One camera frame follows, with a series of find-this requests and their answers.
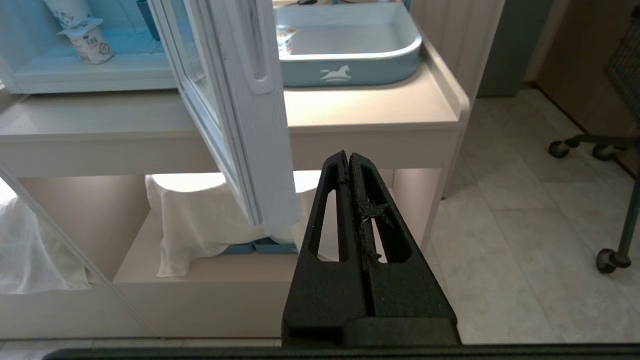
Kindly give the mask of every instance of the yogurt cup lid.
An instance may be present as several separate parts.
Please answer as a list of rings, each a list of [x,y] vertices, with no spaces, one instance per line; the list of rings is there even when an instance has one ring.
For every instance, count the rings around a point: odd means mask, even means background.
[[[58,35],[67,35],[70,37],[79,38],[89,31],[95,29],[98,25],[102,24],[103,19],[98,19],[96,17],[87,17],[84,19],[78,19],[69,24],[69,26],[60,31]]]

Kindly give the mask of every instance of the glass cabinet door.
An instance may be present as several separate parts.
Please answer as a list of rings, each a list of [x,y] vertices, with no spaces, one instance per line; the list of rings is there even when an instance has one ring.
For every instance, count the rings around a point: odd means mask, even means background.
[[[253,225],[297,221],[270,0],[149,1],[180,94]]]

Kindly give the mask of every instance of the caster wheel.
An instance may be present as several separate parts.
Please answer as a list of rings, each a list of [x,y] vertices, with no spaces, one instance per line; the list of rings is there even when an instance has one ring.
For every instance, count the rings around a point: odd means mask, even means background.
[[[569,155],[569,147],[563,144],[563,142],[560,140],[550,143],[548,151],[551,156],[558,159],[562,159],[563,157]]]
[[[607,145],[596,145],[593,147],[591,155],[593,155],[594,158],[600,161],[609,161],[613,159],[613,157],[616,155],[616,152],[607,152],[605,151],[607,148]]]
[[[601,274],[611,274],[617,268],[611,263],[611,256],[614,251],[611,249],[602,249],[596,257],[596,267]]]

